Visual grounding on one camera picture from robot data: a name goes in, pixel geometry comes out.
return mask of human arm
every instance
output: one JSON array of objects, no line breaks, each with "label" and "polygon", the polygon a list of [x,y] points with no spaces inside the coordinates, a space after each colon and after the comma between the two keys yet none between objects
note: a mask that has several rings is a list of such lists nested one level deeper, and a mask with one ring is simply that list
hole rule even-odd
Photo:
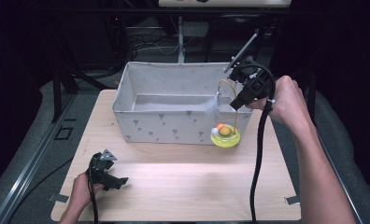
[{"label": "human arm", "polygon": [[[276,82],[275,100],[269,116],[287,126],[297,149],[303,223],[355,223],[297,83],[290,77],[281,77]],[[248,107],[263,109],[265,101],[256,100]]]},{"label": "human arm", "polygon": [[[77,223],[83,209],[91,202],[89,192],[89,180],[85,173],[78,175],[74,179],[71,197],[69,198],[68,206],[60,219],[61,224]],[[94,184],[94,193],[97,193],[104,186]]]}]

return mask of gray floor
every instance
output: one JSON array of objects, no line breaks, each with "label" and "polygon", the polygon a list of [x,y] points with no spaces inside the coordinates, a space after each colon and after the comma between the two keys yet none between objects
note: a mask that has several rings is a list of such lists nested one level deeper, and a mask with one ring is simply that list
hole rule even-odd
[{"label": "gray floor", "polygon": [[[204,60],[204,55],[201,53],[203,40],[197,38],[188,40],[190,42],[185,46],[185,63],[202,63]],[[156,49],[157,47],[154,46],[154,49],[140,50],[134,60],[176,63],[178,51],[174,51],[176,45],[173,44],[174,42],[167,42],[164,45],[165,47],[173,47],[171,49]],[[274,42],[267,41],[262,48],[259,63],[268,65],[273,48]],[[120,77],[121,73],[118,73],[110,77],[99,78],[98,80],[113,87],[114,80],[119,80]],[[16,180],[19,178],[23,167],[26,167],[27,162],[42,147],[46,149],[46,154],[42,156],[41,163],[36,167],[37,171],[29,186],[26,186],[28,189],[32,188],[44,176],[74,155],[98,95],[98,90],[90,84],[82,80],[78,80],[78,84],[80,92],[77,95],[70,96],[63,91],[63,97],[69,102],[69,107],[60,122],[54,125],[50,123],[54,111],[52,83],[48,83],[41,88],[44,96],[43,104],[17,154],[0,179],[0,209],[7,203],[7,196],[14,190]],[[318,94],[316,102],[316,123],[322,142],[326,146],[329,157],[334,162],[334,167],[340,174],[340,178],[354,205],[356,216],[359,216],[360,223],[370,223],[370,188],[363,181],[363,176],[353,162],[352,145],[343,124],[329,103],[320,94]],[[67,140],[54,140],[54,137],[59,132],[58,129],[62,125],[64,128],[71,128],[72,133]],[[295,191],[299,193],[298,167],[292,137],[284,126],[277,123],[274,123],[274,126],[284,159],[288,165],[292,183]],[[46,136],[50,133],[51,139],[46,139]],[[11,223],[54,223],[50,219],[53,203],[48,201],[47,198],[52,193],[59,192],[68,168],[69,163],[37,187],[19,207]]]}]

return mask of person's right hand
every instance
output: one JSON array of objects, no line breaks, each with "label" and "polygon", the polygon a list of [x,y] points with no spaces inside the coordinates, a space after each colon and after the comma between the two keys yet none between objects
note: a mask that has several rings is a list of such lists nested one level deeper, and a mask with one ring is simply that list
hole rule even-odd
[{"label": "person's right hand", "polygon": [[[298,124],[310,124],[311,119],[307,111],[304,95],[298,83],[288,76],[283,76],[276,81],[275,102],[269,116],[277,122],[287,125],[293,132]],[[254,100],[248,108],[263,110],[266,98]]]}]

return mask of white box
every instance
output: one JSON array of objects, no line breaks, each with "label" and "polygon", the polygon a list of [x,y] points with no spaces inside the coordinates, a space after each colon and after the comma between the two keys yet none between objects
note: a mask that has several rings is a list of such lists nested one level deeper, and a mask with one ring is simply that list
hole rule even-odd
[{"label": "white box", "polygon": [[[124,140],[213,145],[210,134],[217,123],[235,124],[235,110],[229,106],[235,94],[227,83],[220,87],[220,115],[206,114],[207,102],[217,96],[220,81],[229,80],[231,71],[223,73],[227,64],[126,64],[112,106]],[[235,88],[240,92],[242,85]],[[250,116],[250,109],[238,110],[240,133],[246,130]]]}]

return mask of wooden table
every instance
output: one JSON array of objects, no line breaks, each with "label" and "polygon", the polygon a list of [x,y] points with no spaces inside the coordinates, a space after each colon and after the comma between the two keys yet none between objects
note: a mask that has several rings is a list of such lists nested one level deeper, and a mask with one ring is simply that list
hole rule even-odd
[{"label": "wooden table", "polygon": [[[239,146],[127,143],[112,112],[116,91],[101,91],[61,194],[70,195],[74,178],[86,171],[92,155],[110,150],[118,160],[109,171],[129,177],[121,189],[97,194],[101,221],[245,221],[250,220],[249,190],[255,155],[255,111]],[[298,204],[270,119],[266,122],[263,165],[256,189],[259,220],[298,220]],[[59,220],[67,203],[56,203],[51,218]],[[80,220],[93,220],[89,205]]]},{"label": "wooden table", "polygon": [[159,0],[160,7],[289,7],[291,0]]}]

